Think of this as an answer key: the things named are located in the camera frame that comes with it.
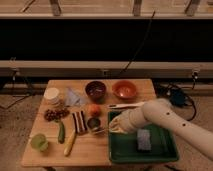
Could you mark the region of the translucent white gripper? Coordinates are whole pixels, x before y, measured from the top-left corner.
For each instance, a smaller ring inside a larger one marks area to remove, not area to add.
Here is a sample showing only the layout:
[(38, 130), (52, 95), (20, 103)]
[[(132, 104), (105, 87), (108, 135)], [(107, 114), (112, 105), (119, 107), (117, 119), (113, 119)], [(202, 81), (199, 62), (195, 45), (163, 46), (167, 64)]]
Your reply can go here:
[(111, 133), (123, 133), (123, 129), (120, 127), (120, 123), (119, 123), (119, 118), (118, 117), (114, 117), (108, 126), (108, 130)]

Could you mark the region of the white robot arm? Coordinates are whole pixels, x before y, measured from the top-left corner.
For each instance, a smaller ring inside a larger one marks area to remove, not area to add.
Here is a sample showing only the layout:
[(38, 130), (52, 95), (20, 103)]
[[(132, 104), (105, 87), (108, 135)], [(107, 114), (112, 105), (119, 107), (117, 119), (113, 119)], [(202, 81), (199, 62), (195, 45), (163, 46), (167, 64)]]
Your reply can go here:
[(112, 133), (133, 133), (153, 123), (166, 128), (213, 161), (213, 133), (178, 116), (165, 99), (145, 101), (142, 105), (122, 111), (110, 122)]

